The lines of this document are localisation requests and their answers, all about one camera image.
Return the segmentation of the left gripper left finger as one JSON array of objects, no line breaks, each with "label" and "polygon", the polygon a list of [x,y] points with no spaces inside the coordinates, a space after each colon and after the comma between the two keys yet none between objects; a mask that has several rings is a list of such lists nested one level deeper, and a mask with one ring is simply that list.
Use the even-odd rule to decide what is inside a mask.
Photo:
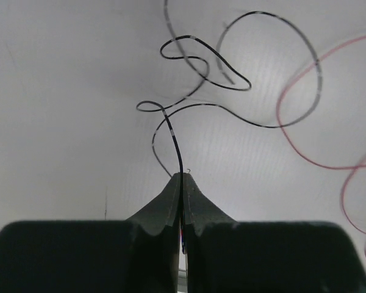
[{"label": "left gripper left finger", "polygon": [[0,292],[176,292],[182,177],[126,220],[23,220],[0,230]]}]

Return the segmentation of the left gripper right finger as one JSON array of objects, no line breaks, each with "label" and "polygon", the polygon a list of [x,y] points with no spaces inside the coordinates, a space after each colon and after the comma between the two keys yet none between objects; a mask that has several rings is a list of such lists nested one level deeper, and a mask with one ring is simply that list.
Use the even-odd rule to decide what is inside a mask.
[{"label": "left gripper right finger", "polygon": [[347,233],[325,221],[238,222],[184,176],[189,292],[366,292]]}]

